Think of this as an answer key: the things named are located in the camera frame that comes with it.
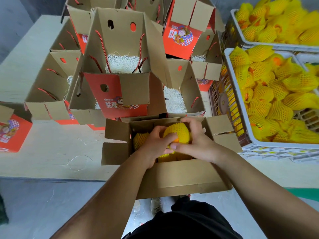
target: oval cutout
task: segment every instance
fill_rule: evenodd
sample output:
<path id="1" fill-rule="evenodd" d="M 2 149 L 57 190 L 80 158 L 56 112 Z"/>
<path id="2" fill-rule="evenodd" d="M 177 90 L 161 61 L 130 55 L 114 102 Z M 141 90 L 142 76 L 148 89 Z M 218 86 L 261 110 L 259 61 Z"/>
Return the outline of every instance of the oval cutout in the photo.
<path id="1" fill-rule="evenodd" d="M 103 92 L 108 92 L 108 85 L 107 84 L 101 84 L 100 88 Z"/>
<path id="2" fill-rule="evenodd" d="M 131 23 L 131 31 L 132 32 L 136 31 L 136 24 L 135 23 Z"/>
<path id="3" fill-rule="evenodd" d="M 113 24 L 112 20 L 108 20 L 107 25 L 108 25 L 109 29 L 114 29 L 114 24 Z"/>

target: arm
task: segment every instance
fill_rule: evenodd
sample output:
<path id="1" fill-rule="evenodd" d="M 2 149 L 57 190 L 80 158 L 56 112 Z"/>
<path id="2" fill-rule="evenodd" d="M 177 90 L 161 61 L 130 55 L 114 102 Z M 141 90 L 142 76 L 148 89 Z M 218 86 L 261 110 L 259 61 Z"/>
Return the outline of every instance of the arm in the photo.
<path id="1" fill-rule="evenodd" d="M 133 153 L 101 189 L 66 222 L 51 239 L 121 238 L 130 217 L 145 171 L 166 149 L 176 134 L 160 138 L 166 127 L 157 126 L 145 144 Z"/>
<path id="2" fill-rule="evenodd" d="M 171 148 L 219 166 L 267 238 L 319 238 L 319 213 L 269 179 L 237 153 L 214 143 L 200 122 L 189 122 L 192 144 L 174 143 Z"/>

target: person's right hand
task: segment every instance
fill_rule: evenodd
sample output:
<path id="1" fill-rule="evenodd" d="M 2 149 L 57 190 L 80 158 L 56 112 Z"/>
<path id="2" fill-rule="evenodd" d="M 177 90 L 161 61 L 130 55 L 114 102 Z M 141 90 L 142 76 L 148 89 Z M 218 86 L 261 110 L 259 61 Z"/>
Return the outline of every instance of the person's right hand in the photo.
<path id="1" fill-rule="evenodd" d="M 188 154 L 194 158 L 217 163 L 217 160 L 230 150 L 215 143 L 202 128 L 202 124 L 193 118 L 184 117 L 181 122 L 188 122 L 192 135 L 192 144 L 172 143 L 170 148 L 176 152 Z"/>

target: person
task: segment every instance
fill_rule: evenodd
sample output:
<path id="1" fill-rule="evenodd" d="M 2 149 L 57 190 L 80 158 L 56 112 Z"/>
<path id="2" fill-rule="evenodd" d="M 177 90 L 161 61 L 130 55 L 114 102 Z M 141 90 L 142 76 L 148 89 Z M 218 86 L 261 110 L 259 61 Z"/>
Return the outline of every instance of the person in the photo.
<path id="1" fill-rule="evenodd" d="M 173 152 L 219 166 L 229 177 L 247 209 L 265 236 L 270 238 L 319 238 L 319 213 L 293 194 L 266 177 L 237 153 L 213 142 L 200 122 L 185 117 L 189 123 L 191 144 L 172 143 L 176 134 L 160 138 L 166 127 L 157 126 L 145 144 L 134 152 L 101 189 L 67 221 L 51 239 L 120 239 L 130 217 L 145 171 L 157 157 Z M 172 211 L 158 212 L 126 239 L 136 238 L 242 238 L 226 219 L 204 202 L 181 197 Z"/>

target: cartoon character illustration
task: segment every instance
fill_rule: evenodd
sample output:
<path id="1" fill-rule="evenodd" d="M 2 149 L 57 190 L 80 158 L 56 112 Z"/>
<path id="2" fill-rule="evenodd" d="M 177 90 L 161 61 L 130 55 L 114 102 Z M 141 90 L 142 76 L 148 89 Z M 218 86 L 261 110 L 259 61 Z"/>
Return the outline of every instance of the cartoon character illustration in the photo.
<path id="1" fill-rule="evenodd" d="M 16 120 L 9 120 L 8 124 L 2 126 L 0 129 L 0 142 L 8 143 L 18 131 L 20 125 Z"/>
<path id="2" fill-rule="evenodd" d="M 210 80 L 207 80 L 207 79 L 201 79 L 201 80 L 197 79 L 197 83 L 198 83 L 199 85 L 206 85 L 206 84 L 208 84 L 209 82 L 210 82 Z"/>
<path id="3" fill-rule="evenodd" d="M 123 97 L 121 96 L 115 97 L 115 101 L 117 104 L 117 108 L 120 109 L 135 109 L 139 107 L 139 105 L 123 105 Z"/>
<path id="4" fill-rule="evenodd" d="M 187 46 L 193 41 L 193 33 L 185 26 L 177 28 L 178 33 L 175 36 L 175 43 Z"/>

